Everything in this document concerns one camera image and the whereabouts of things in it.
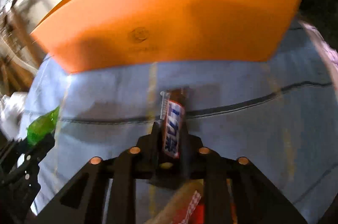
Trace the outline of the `carved wooden chair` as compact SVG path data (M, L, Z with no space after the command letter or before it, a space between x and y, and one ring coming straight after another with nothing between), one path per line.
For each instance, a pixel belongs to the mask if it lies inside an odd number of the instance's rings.
M42 63L17 1L6 0L1 6L1 95L28 91Z

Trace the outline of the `red checkered snack packet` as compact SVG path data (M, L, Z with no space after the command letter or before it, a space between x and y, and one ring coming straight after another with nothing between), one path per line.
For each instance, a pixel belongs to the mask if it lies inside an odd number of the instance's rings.
M164 209L146 223L188 223L203 197L202 179L190 180L178 189Z

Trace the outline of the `light blue tablecloth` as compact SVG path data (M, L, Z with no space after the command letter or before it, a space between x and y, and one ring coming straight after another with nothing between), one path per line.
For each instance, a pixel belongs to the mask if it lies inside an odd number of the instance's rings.
M151 131L160 92L189 88L190 133L221 156L248 157L309 223L337 194L337 52L293 22L268 62L172 62L67 74L47 56L27 95L19 136L60 109L40 163L39 213L90 158L114 158Z

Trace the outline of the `brown Snickers bar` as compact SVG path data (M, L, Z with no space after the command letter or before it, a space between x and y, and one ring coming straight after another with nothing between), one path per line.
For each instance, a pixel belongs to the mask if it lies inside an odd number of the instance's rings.
M188 88L176 88L161 92L163 152L174 159L179 157L180 131L186 115Z

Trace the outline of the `orange cardboard box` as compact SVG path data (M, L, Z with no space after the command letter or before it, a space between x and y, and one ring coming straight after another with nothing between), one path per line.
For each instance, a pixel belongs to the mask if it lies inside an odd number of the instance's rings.
M301 0L62 0L32 37L69 73L168 61L266 61Z

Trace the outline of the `bright green snack packet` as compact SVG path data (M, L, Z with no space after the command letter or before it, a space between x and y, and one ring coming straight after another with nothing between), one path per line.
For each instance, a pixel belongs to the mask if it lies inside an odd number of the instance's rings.
M47 134L55 130L59 111L60 107L56 107L54 110L35 119L27 127L27 142L30 146L36 146Z

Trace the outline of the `white plastic bag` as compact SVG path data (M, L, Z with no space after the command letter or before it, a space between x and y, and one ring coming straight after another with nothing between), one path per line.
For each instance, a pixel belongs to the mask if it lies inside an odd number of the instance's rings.
M26 98L27 92L1 95L1 131L7 140L15 139L19 134Z

